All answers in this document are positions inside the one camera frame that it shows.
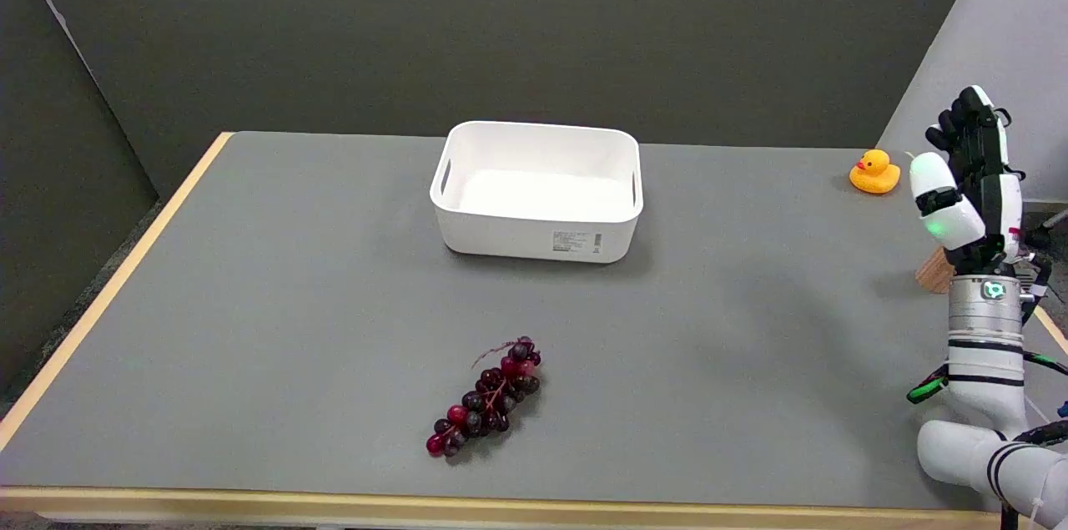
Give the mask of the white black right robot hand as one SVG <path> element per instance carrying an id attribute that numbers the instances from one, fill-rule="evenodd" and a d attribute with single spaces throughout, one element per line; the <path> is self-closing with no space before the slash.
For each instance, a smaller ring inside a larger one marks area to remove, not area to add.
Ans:
<path id="1" fill-rule="evenodd" d="M 968 85 L 924 132 L 934 151 L 912 158 L 920 222 L 957 275 L 1010 275 L 1019 259 L 1026 173 L 1010 166 L 1010 123 L 980 85 Z"/>

